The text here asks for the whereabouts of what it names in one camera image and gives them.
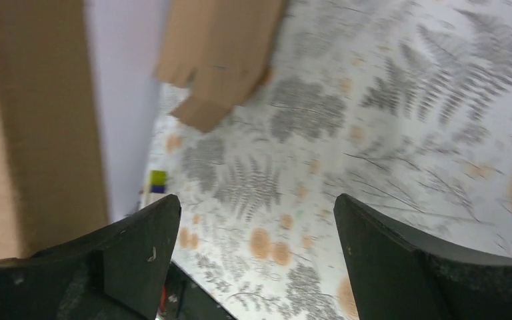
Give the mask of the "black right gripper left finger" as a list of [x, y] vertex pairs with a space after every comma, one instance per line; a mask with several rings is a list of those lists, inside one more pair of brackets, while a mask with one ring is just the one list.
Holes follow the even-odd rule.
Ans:
[[0, 260], [0, 319], [154, 319], [179, 232], [167, 195], [92, 233]]

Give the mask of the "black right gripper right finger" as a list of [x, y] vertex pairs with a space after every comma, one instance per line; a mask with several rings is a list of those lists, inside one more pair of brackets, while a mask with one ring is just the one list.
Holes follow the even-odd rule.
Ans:
[[333, 213], [361, 319], [512, 319], [512, 258], [440, 239], [347, 194]]

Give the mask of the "cardboard box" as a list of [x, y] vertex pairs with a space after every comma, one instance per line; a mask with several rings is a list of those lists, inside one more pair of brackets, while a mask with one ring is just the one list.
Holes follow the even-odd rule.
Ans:
[[0, 259], [108, 222], [84, 1], [0, 1]]

